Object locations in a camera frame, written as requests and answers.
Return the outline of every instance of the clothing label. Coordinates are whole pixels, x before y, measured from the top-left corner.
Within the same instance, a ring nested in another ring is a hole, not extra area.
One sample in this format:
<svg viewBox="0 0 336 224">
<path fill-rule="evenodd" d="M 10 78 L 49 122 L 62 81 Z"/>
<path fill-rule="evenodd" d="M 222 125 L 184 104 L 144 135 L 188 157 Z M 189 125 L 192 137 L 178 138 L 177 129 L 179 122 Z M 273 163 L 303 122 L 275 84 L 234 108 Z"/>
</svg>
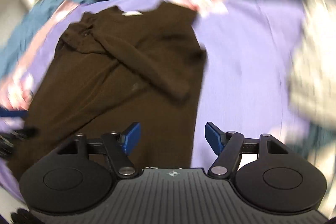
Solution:
<svg viewBox="0 0 336 224">
<path fill-rule="evenodd" d="M 142 13 L 138 11 L 130 11 L 130 12 L 124 12 L 123 15 L 124 16 L 138 16 L 138 15 L 142 15 Z"/>
<path fill-rule="evenodd" d="M 211 14 L 226 14 L 225 0 L 170 0 L 172 3 L 197 11 L 201 17 Z"/>
</svg>

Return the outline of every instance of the purple cloth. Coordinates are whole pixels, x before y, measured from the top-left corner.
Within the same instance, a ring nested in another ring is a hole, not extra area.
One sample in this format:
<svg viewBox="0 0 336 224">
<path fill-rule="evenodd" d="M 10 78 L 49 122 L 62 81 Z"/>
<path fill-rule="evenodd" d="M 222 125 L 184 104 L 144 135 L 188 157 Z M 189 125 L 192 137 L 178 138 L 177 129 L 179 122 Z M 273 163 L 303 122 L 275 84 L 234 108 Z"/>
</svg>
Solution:
<svg viewBox="0 0 336 224">
<path fill-rule="evenodd" d="M 48 34 L 27 73 L 36 92 L 53 59 L 60 35 L 83 12 L 97 13 L 118 5 L 123 11 L 155 9 L 160 0 L 111 0 L 80 5 Z M 286 73 L 291 51 L 300 42 L 303 7 L 298 0 L 226 0 L 228 13 L 199 17 L 194 31 L 208 54 L 194 135 L 191 167 L 206 171 L 216 159 L 204 137 L 206 122 L 248 138 L 293 128 L 302 134 L 308 122 L 288 109 Z M 22 126 L 0 121 L 0 130 Z M 17 182 L 4 161 L 0 183 L 21 198 Z"/>
</svg>

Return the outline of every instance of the person's hand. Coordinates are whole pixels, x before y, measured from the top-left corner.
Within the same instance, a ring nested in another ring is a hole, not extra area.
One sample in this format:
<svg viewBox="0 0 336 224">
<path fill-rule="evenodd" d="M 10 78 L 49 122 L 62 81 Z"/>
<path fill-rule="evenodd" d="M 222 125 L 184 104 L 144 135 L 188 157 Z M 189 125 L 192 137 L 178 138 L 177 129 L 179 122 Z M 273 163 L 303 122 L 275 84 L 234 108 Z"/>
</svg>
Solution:
<svg viewBox="0 0 336 224">
<path fill-rule="evenodd" d="M 14 224 L 44 224 L 41 220 L 33 216 L 25 209 L 18 209 L 16 213 L 11 213 Z"/>
</svg>

